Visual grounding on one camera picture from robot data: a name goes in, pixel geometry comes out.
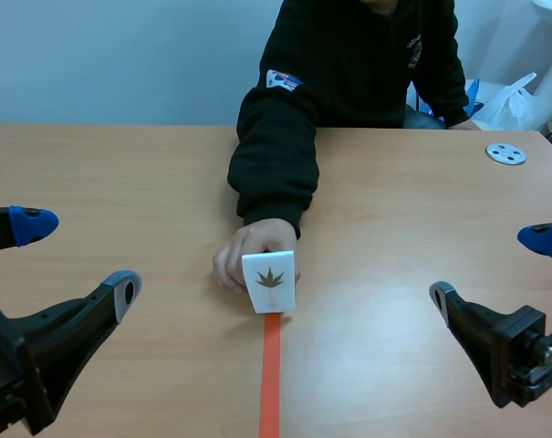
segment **white plastic bag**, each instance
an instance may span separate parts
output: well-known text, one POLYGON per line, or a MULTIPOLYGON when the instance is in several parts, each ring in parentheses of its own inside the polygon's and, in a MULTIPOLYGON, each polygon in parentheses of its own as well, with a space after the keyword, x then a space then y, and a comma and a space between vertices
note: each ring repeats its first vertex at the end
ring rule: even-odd
POLYGON ((536 98, 525 90, 525 86, 536 76, 531 73, 499 91, 472 119, 490 130, 533 130, 536 98))

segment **round metal plate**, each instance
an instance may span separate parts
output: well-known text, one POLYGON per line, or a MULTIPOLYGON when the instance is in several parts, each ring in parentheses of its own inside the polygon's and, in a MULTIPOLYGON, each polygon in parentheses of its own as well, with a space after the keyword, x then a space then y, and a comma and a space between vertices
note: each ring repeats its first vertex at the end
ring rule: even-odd
POLYGON ((527 160, 527 156, 523 151, 512 144, 505 143, 491 144, 486 148, 486 155, 496 162, 501 162, 509 166, 517 166, 523 164, 527 160))

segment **orange tape strip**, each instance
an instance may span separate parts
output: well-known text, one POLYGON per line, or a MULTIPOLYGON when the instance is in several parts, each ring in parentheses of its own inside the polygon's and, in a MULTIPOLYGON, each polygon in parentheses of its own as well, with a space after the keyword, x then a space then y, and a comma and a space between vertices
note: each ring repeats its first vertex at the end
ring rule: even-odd
POLYGON ((259 438, 279 438, 279 391, 282 355, 282 316, 266 315, 264 368, 259 404, 259 438))

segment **white wall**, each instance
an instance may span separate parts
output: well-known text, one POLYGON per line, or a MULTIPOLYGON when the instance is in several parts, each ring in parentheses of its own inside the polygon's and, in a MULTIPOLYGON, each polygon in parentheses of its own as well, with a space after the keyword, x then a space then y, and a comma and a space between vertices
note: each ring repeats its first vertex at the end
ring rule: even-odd
MULTIPOLYGON (((0 0, 0 121, 233 124, 280 3, 0 0)), ((530 0, 457 12, 468 77, 545 73, 552 29, 530 0)))
POLYGON ((531 72, 539 84, 552 62, 552 26, 531 0, 457 0, 457 38, 468 78, 510 84, 531 72))

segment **hoodie sleeve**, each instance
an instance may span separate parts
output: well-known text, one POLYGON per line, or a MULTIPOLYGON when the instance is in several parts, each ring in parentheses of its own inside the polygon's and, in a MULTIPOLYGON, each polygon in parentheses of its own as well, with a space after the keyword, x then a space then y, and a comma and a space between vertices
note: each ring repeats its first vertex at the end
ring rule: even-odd
POLYGON ((325 65, 318 11, 287 0, 260 63, 260 79, 244 99, 237 123, 239 145, 228 182, 239 192, 245 224, 279 218, 299 237, 302 213, 317 189, 314 139, 326 105, 325 65))
POLYGON ((422 34, 422 56, 413 83, 436 117, 447 127, 468 120, 464 72, 455 39, 458 20, 453 0, 434 0, 422 34))

